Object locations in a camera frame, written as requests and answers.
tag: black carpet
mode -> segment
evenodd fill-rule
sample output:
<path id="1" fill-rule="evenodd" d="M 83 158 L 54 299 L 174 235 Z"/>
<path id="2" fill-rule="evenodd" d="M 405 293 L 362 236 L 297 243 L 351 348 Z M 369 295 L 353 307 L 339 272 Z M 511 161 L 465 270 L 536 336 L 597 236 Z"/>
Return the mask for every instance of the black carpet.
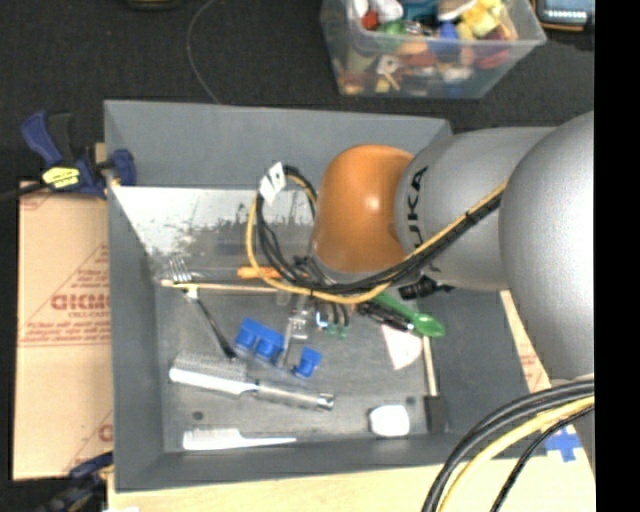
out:
<path id="1" fill-rule="evenodd" d="M 123 0 L 7 0 L 0 7 L 0 192 L 38 177 L 19 126 L 45 109 L 74 116 L 78 145 L 103 140 L 104 99 L 211 102 L 189 66 L 187 27 L 204 0 L 139 12 Z M 590 34 L 547 32 L 482 100 L 338 94 L 319 24 L 321 0 L 219 0 L 199 18 L 192 52 L 225 104 L 433 116 L 455 132 L 555 126 L 594 108 Z M 32 508 L 62 481 L 10 482 L 16 335 L 16 208 L 0 204 L 0 510 Z"/>

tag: green handle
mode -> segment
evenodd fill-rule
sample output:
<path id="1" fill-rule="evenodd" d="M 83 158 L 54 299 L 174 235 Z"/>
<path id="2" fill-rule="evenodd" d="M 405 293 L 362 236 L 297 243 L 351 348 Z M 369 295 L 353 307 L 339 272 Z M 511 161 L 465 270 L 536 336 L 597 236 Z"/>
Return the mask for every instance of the green handle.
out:
<path id="1" fill-rule="evenodd" d="M 373 302 L 376 302 L 381 306 L 385 306 L 389 309 L 393 309 L 397 313 L 405 316 L 414 325 L 414 330 L 422 336 L 439 338 L 446 334 L 444 325 L 442 325 L 430 314 L 414 311 L 402 304 L 402 302 L 395 299 L 391 295 L 388 295 L 384 292 L 380 293 L 373 298 Z"/>

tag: plastic bin of toys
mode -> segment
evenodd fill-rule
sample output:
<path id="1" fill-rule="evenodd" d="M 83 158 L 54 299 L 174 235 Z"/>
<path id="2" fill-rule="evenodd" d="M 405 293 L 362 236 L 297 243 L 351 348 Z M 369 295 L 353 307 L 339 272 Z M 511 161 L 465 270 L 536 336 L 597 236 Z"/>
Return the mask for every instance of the plastic bin of toys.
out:
<path id="1" fill-rule="evenodd" d="M 320 22 L 349 96 L 481 98 L 547 39 L 528 0 L 323 0 Z"/>

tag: metal fork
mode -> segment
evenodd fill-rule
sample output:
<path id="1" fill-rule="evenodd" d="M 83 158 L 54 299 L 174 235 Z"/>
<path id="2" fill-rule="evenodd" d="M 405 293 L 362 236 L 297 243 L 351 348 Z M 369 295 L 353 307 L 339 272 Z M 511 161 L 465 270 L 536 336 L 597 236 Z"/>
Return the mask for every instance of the metal fork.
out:
<path id="1" fill-rule="evenodd" d="M 198 306 L 198 308 L 204 315 L 204 318 L 207 320 L 207 323 L 211 327 L 211 330 L 213 331 L 213 334 L 218 340 L 218 344 L 220 345 L 220 348 L 222 349 L 224 354 L 229 359 L 236 359 L 238 357 L 238 354 L 236 353 L 236 351 L 233 349 L 233 347 L 231 346 L 227 338 L 222 333 L 222 330 L 220 329 L 220 326 L 218 325 L 218 323 L 213 319 L 213 317 L 211 316 L 207 308 L 204 307 L 204 304 L 200 300 L 200 297 L 198 294 L 198 285 L 197 283 L 193 282 L 193 275 L 187 268 L 182 256 L 180 256 L 179 254 L 174 254 L 169 258 L 169 270 L 171 272 L 171 277 L 175 283 L 179 283 L 179 284 L 193 283 L 193 286 L 187 286 L 183 290 L 185 298 L 192 304 L 196 304 Z"/>

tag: white label tag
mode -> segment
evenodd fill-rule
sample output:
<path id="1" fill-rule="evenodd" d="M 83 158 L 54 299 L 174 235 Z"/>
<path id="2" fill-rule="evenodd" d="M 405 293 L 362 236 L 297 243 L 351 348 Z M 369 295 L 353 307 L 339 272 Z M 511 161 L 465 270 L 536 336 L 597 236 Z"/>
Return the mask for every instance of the white label tag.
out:
<path id="1" fill-rule="evenodd" d="M 401 370 L 414 363 L 422 353 L 422 338 L 402 332 L 388 325 L 381 326 L 387 352 L 394 370 Z"/>
<path id="2" fill-rule="evenodd" d="M 269 206 L 273 204 L 278 192 L 287 184 L 287 178 L 282 168 L 282 162 L 274 164 L 260 181 L 260 195 Z"/>

